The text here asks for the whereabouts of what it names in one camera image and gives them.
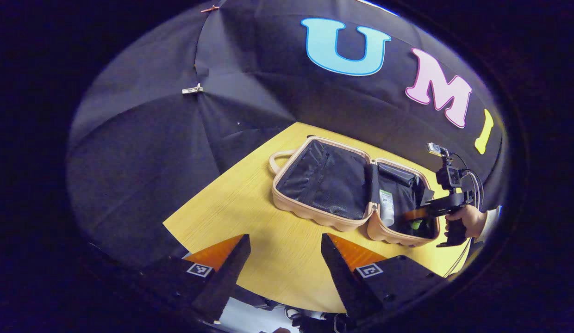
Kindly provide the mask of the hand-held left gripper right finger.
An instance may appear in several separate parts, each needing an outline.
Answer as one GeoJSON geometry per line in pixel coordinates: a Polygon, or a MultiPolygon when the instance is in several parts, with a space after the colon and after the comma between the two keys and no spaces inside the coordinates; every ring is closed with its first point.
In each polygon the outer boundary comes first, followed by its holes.
{"type": "Polygon", "coordinates": [[[335,234],[322,234],[321,254],[346,314],[355,322],[408,308],[448,284],[405,255],[386,258],[335,234]]]}

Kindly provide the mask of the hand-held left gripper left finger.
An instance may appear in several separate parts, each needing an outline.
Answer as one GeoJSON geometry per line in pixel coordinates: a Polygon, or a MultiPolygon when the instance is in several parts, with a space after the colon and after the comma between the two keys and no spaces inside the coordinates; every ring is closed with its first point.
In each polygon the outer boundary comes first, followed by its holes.
{"type": "Polygon", "coordinates": [[[167,257],[139,275],[166,312],[213,324],[221,318],[251,253],[250,236],[239,234],[182,259],[167,257]]]}

